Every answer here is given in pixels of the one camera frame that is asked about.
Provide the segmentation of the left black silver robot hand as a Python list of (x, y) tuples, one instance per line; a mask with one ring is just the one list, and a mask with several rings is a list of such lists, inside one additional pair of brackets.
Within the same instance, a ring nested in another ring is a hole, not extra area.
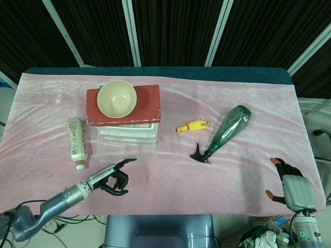
[[(86, 184), (90, 188), (90, 191), (101, 189), (114, 196), (122, 196), (127, 194), (128, 190), (126, 190), (125, 187), (128, 184), (129, 177), (126, 173), (121, 171), (121, 168), (125, 164), (136, 160), (137, 159), (135, 158), (124, 159), (117, 164), (110, 164), (89, 176)], [(116, 180), (114, 186), (108, 185), (110, 177)]]

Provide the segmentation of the right black grey robot hand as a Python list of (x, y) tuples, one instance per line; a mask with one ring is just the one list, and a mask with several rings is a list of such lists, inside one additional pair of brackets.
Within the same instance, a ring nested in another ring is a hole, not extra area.
[(270, 190), (265, 193), (274, 202), (286, 205), (291, 211), (316, 212), (315, 200), (310, 182), (301, 171), (280, 158), (270, 158), (276, 167), (283, 189), (283, 196), (276, 196)]

